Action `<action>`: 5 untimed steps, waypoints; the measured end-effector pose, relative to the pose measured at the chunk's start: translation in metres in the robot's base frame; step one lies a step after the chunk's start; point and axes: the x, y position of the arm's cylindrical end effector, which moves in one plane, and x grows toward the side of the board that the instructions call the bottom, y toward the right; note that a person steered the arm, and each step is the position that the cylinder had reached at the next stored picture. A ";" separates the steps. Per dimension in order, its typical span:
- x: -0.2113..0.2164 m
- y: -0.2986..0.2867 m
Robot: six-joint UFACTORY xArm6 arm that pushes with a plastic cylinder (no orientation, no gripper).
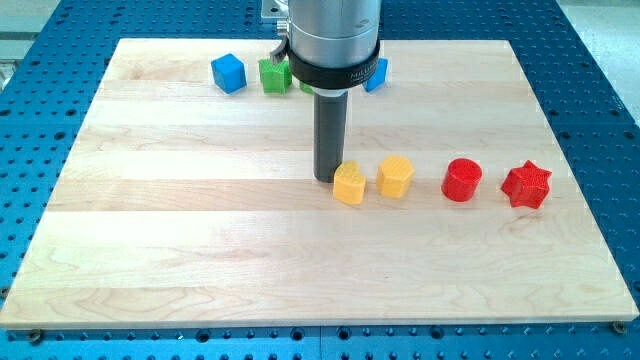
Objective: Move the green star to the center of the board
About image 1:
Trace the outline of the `blue block behind arm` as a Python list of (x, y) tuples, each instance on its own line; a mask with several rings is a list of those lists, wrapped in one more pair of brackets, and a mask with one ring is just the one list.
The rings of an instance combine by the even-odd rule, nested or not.
[(363, 88), (366, 92), (373, 92), (385, 83), (387, 68), (388, 60), (386, 58), (379, 58), (375, 72), (363, 83)]

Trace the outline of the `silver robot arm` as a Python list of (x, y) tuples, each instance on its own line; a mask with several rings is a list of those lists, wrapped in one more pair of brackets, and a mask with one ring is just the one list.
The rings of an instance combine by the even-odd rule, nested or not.
[(340, 97), (376, 71), (380, 0), (267, 1), (281, 42), (270, 61), (286, 60), (292, 75), (323, 97)]

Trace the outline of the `green block behind arm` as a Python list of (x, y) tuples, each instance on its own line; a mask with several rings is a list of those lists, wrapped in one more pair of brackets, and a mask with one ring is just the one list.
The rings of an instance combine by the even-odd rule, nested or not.
[(302, 82), (302, 81), (299, 81), (299, 88), (304, 93), (307, 93), (307, 94), (313, 94), (314, 93), (312, 87), (309, 86), (308, 84)]

